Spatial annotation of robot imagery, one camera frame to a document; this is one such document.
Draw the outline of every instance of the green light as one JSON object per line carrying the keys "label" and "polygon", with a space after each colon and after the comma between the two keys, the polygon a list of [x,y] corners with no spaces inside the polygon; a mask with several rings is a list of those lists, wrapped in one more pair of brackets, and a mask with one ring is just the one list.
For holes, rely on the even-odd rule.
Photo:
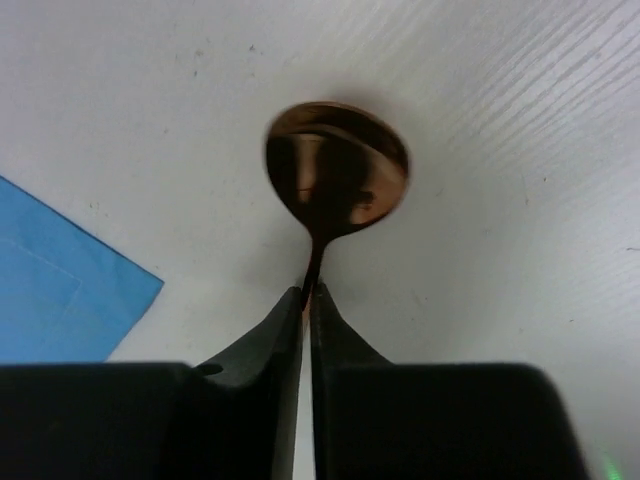
{"label": "green light", "polygon": [[604,459],[604,468],[609,480],[622,480],[622,474],[620,471],[616,468],[613,462],[606,457]]}

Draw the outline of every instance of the spoon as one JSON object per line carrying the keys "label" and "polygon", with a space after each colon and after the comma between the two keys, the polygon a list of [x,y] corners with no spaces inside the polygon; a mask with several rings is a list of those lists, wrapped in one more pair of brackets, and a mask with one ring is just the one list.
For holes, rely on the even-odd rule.
{"label": "spoon", "polygon": [[327,245],[388,215],[408,185],[406,149],[391,128],[350,105],[313,102],[282,112],[267,133],[269,180],[309,232],[302,308]]}

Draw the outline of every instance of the blue cloth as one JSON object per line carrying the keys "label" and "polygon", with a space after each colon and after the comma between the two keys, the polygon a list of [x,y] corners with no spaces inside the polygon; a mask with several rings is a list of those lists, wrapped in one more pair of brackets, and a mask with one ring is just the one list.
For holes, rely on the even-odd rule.
{"label": "blue cloth", "polygon": [[103,361],[162,285],[0,177],[0,363]]}

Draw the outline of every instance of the blue paper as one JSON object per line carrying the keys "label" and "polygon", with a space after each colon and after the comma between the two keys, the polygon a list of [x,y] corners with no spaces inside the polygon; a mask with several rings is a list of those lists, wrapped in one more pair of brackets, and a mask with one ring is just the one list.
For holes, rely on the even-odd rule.
{"label": "blue paper", "polygon": [[103,361],[162,285],[0,177],[0,363]]}

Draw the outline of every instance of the spoon handle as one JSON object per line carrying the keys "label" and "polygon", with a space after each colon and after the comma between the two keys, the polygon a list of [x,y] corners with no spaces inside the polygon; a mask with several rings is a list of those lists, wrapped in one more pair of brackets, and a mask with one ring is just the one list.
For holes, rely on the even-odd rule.
{"label": "spoon handle", "polygon": [[311,247],[311,259],[309,260],[307,273],[304,276],[304,283],[302,284],[301,298],[303,310],[307,306],[311,290],[313,290],[318,283],[318,277],[320,276],[320,264],[322,263],[322,256],[324,255],[326,247],[327,244],[325,242],[313,241],[313,245]]}

